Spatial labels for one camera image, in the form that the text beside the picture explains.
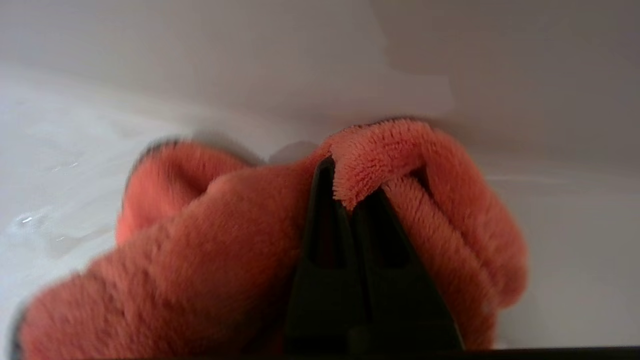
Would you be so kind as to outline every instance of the towel fold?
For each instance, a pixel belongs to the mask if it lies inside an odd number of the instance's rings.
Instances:
[[[118,246],[27,308],[22,358],[277,352],[327,156],[347,209],[384,189],[466,347],[490,348],[498,311],[525,290],[525,243],[464,149],[405,119],[345,129],[290,165],[250,167],[195,142],[154,147],[130,176]]]

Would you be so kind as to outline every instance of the fuzzy fabric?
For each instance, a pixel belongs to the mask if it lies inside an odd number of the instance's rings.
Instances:
[[[498,311],[525,289],[525,243],[459,144],[395,120],[346,129],[283,166],[249,167],[193,142],[155,147],[131,174],[116,249],[28,307],[23,359],[272,349],[314,169],[329,155],[335,198],[353,209],[382,186],[466,347],[490,348]]]

